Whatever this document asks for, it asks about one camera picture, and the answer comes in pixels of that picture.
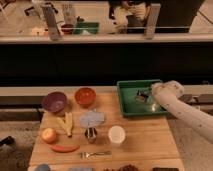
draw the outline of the white cup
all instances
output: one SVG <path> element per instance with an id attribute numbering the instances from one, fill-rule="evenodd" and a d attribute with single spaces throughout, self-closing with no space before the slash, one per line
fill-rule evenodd
<path id="1" fill-rule="evenodd" d="M 113 126 L 109 129 L 108 137 L 112 146 L 119 147 L 125 140 L 126 133 L 121 126 Z"/>

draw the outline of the grey floor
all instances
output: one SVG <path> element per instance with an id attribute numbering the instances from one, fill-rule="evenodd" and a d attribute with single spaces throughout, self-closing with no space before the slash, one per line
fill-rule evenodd
<path id="1" fill-rule="evenodd" d="M 186 171 L 213 170 L 213 144 L 179 119 L 168 121 Z"/>
<path id="2" fill-rule="evenodd" d="M 12 136 L 15 143 L 0 147 L 1 171 L 27 170 L 40 126 L 35 112 L 0 112 L 0 140 Z"/>

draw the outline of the metal cup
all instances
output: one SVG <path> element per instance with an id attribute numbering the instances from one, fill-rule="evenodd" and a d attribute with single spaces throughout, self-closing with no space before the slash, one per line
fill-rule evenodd
<path id="1" fill-rule="evenodd" d="M 86 129 L 84 135 L 89 143 L 94 143 L 97 138 L 97 131 L 95 128 L 90 127 Z"/>

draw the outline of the toy fruit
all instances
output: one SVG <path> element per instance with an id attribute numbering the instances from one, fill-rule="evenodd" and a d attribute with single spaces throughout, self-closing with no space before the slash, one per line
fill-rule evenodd
<path id="1" fill-rule="evenodd" d="M 75 93 L 75 100 L 76 102 L 82 106 L 82 107 L 89 107 L 96 98 L 96 93 L 93 89 L 88 88 L 88 87 L 83 87 L 80 88 L 76 93 Z"/>
<path id="2" fill-rule="evenodd" d="M 51 145 L 50 148 L 55 151 L 55 152 L 59 152 L 59 153 L 69 153 L 69 152 L 73 152 L 77 149 L 79 149 L 80 146 L 78 145 L 74 145 L 74 146 L 60 146 L 60 145 Z"/>
<path id="3" fill-rule="evenodd" d="M 46 128 L 42 134 L 41 138 L 48 144 L 53 143 L 57 139 L 57 133 L 53 128 Z"/>

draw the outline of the peach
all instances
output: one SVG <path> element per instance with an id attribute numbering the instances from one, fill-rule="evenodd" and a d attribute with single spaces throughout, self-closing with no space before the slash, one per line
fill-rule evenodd
<path id="1" fill-rule="evenodd" d="M 53 143 L 57 139 L 57 133 L 53 128 L 46 128 L 41 133 L 41 138 L 48 144 Z"/>

